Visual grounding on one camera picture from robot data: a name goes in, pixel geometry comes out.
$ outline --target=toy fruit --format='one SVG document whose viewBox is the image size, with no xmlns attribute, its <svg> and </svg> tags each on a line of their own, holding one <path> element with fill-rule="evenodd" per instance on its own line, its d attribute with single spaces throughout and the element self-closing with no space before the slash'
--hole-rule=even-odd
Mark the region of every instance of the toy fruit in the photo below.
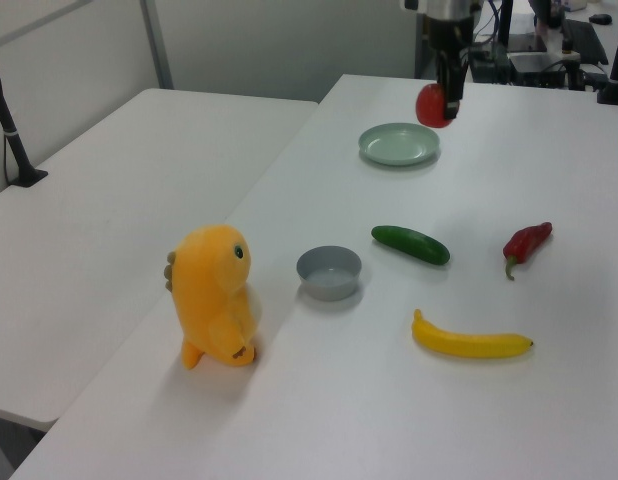
<svg viewBox="0 0 618 480">
<path fill-rule="evenodd" d="M 430 83 L 426 85 L 416 100 L 416 116 L 423 125 L 431 128 L 443 128 L 451 123 L 444 118 L 445 94 L 442 85 Z"/>
<path fill-rule="evenodd" d="M 470 358 L 515 357 L 533 345 L 531 339 L 517 333 L 467 335 L 440 330 L 425 320 L 418 309 L 413 317 L 413 338 L 425 347 L 447 355 Z"/>
</svg>

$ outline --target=white wall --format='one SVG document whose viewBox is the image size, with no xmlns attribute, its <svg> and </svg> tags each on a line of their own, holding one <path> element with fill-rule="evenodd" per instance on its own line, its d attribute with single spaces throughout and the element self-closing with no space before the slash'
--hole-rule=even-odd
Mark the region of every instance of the white wall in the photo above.
<svg viewBox="0 0 618 480">
<path fill-rule="evenodd" d="M 89 0 L 0 0 L 0 45 Z"/>
<path fill-rule="evenodd" d="M 138 92 L 158 86 L 139 0 L 96 0 L 1 46 L 0 76 L 38 165 Z M 13 178 L 17 168 L 7 149 Z"/>
<path fill-rule="evenodd" d="M 413 78 L 400 0 L 149 0 L 174 87 L 320 101 L 343 73 Z"/>
</svg>

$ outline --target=plush toy foot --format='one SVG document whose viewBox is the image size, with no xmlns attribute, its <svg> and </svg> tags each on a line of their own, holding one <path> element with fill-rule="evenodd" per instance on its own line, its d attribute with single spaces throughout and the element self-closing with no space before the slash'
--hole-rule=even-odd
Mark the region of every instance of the plush toy foot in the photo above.
<svg viewBox="0 0 618 480">
<path fill-rule="evenodd" d="M 198 365 L 200 357 L 202 357 L 203 353 L 204 352 L 198 350 L 187 340 L 182 341 L 182 351 L 180 354 L 180 358 L 182 360 L 182 364 L 187 370 L 191 370 L 193 367 Z"/>
<path fill-rule="evenodd" d="M 232 355 L 231 360 L 227 359 L 225 363 L 232 365 L 234 367 L 242 367 L 244 365 L 249 365 L 256 359 L 256 349 L 253 345 L 249 347 L 243 347 L 239 352 L 236 352 Z"/>
</svg>

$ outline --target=chili pepper stem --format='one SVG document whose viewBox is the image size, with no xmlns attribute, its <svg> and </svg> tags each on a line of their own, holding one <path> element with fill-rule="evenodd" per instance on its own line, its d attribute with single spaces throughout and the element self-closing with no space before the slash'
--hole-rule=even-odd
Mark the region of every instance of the chili pepper stem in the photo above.
<svg viewBox="0 0 618 480">
<path fill-rule="evenodd" d="M 507 278 L 509 280 L 515 280 L 513 275 L 511 275 L 511 269 L 518 263 L 518 257 L 515 255 L 509 255 L 507 257 L 507 266 L 505 267 L 505 273 L 507 274 Z"/>
</svg>

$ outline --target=red tomato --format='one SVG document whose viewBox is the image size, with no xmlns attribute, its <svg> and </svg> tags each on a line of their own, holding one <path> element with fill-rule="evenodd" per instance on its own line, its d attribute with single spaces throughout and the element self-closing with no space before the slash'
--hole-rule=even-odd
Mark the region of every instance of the red tomato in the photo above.
<svg viewBox="0 0 618 480">
<path fill-rule="evenodd" d="M 423 125 L 432 128 L 446 127 L 451 120 L 446 120 L 444 114 L 445 97 L 442 85 L 430 83 L 420 90 L 416 100 L 416 116 Z"/>
</svg>

